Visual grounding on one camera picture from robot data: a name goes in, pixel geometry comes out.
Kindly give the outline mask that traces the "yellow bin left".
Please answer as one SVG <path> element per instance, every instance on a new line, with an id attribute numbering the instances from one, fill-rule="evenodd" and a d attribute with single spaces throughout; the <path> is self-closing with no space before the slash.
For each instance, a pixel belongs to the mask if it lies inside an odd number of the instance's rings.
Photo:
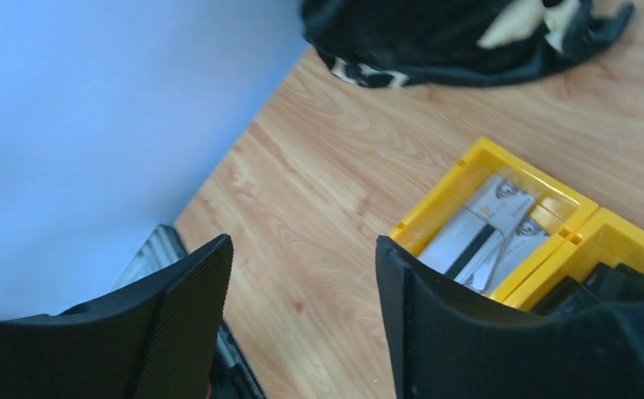
<path id="1" fill-rule="evenodd" d="M 418 256 L 450 217 L 493 174 L 500 175 L 536 199 L 530 212 L 549 238 L 529 255 L 492 293 L 507 298 L 565 239 L 595 213 L 597 203 L 509 153 L 487 138 L 477 140 L 445 176 L 391 230 L 390 237 Z"/>

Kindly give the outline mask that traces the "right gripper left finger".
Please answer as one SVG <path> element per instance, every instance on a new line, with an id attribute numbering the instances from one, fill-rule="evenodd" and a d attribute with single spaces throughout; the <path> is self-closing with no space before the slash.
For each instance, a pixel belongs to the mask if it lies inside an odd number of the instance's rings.
<path id="1" fill-rule="evenodd" d="M 234 247 L 185 258 L 57 315 L 0 321 L 0 398 L 204 398 Z"/>

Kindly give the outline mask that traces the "yellow bin middle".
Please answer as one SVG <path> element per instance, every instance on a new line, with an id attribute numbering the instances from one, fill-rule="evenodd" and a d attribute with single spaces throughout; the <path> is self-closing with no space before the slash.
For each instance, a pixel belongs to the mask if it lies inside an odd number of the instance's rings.
<path id="1" fill-rule="evenodd" d="M 528 311 L 563 278 L 582 282 L 598 263 L 623 263 L 644 274 L 644 230 L 609 209 L 599 209 L 502 303 Z"/>

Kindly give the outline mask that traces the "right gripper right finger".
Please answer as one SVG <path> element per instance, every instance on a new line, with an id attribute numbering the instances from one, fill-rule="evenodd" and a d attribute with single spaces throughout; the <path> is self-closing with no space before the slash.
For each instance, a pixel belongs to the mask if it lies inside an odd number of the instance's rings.
<path id="1" fill-rule="evenodd" d="M 399 398 L 644 398 L 644 303 L 563 319 L 526 313 L 386 236 L 376 281 Z"/>

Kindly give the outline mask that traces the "silver cards pile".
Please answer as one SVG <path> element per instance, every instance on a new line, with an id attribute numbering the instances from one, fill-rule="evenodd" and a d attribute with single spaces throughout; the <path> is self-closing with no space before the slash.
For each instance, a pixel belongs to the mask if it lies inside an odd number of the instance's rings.
<path id="1" fill-rule="evenodd" d="M 549 238 L 530 212 L 536 199 L 491 175 L 450 217 L 418 259 L 477 292 L 492 293 Z"/>

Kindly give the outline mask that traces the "black floral blanket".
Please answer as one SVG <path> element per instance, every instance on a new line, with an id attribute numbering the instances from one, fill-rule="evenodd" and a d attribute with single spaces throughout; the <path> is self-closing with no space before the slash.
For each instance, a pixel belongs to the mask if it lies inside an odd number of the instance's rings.
<path id="1" fill-rule="evenodd" d="M 627 29 L 624 2 L 364 1 L 300 4 L 303 36 L 333 76 L 365 88 L 496 87 L 557 75 L 600 55 Z"/>

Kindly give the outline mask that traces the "yellow bin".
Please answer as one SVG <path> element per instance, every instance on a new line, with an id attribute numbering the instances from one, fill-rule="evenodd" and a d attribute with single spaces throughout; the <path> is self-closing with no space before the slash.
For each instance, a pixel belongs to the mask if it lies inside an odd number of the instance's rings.
<path id="1" fill-rule="evenodd" d="M 599 209 L 502 303 L 528 311 L 563 278 L 582 282 L 598 263 L 623 263 L 644 274 L 644 230 L 609 209 Z"/>
<path id="2" fill-rule="evenodd" d="M 549 238 L 529 255 L 492 293 L 507 298 L 565 239 L 595 213 L 597 203 L 509 153 L 487 138 L 477 140 L 445 176 L 391 230 L 390 237 L 418 256 L 450 217 L 493 174 L 500 175 L 536 199 L 530 212 Z"/>

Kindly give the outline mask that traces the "black card holder in bin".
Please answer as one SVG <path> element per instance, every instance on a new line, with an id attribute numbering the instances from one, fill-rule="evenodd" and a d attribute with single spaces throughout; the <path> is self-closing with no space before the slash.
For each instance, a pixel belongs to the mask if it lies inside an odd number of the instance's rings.
<path id="1" fill-rule="evenodd" d="M 551 318 L 565 318 L 605 303 L 644 302 L 644 274 L 627 264 L 598 263 L 579 283 L 563 278 L 530 310 Z"/>

